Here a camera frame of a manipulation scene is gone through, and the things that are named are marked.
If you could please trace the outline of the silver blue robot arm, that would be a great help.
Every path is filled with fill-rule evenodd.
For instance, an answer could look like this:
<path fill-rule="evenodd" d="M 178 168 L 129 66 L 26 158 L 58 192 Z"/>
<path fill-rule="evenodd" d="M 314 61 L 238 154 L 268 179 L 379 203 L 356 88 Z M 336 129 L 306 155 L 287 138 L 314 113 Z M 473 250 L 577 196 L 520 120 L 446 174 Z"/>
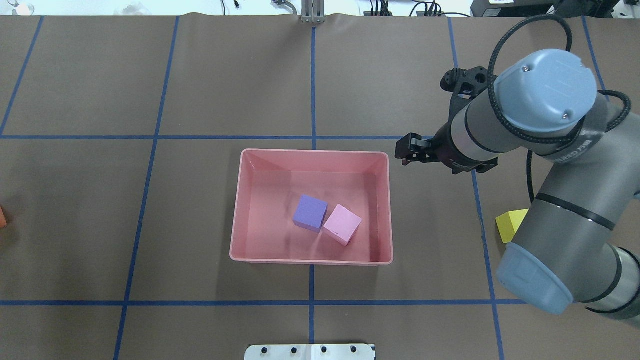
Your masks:
<path fill-rule="evenodd" d="M 639 198 L 639 116 L 606 100 L 567 50 L 534 52 L 489 84 L 483 67 L 453 68 L 449 119 L 432 138 L 409 133 L 394 157 L 485 173 L 525 148 L 552 163 L 496 271 L 498 282 L 555 315 L 572 303 L 639 326 L 639 256 L 610 244 Z"/>

